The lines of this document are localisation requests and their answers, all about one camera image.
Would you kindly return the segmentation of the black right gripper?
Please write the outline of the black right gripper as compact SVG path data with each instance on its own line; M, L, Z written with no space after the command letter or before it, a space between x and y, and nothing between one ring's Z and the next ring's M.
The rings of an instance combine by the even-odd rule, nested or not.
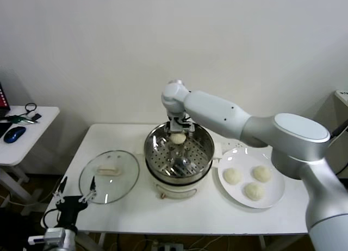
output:
M192 122L183 122L182 125L177 123L175 120L178 121L188 121L190 119L190 116L187 114L168 114L168 118L170 120L170 133L181 133L182 128L185 132L194 132L195 131L195 124Z

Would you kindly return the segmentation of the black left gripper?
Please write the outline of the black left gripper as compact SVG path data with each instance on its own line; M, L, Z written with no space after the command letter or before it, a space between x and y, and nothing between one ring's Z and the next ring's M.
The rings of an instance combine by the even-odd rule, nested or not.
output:
M88 207L89 201L92 201L96 195L95 177L92 178L89 192L82 196L63 196L63 191L67 183L67 177L65 177L58 186L55 192L56 208L60 211L60 217L58 219L58 227L69 228L76 225L78 215L81 211Z

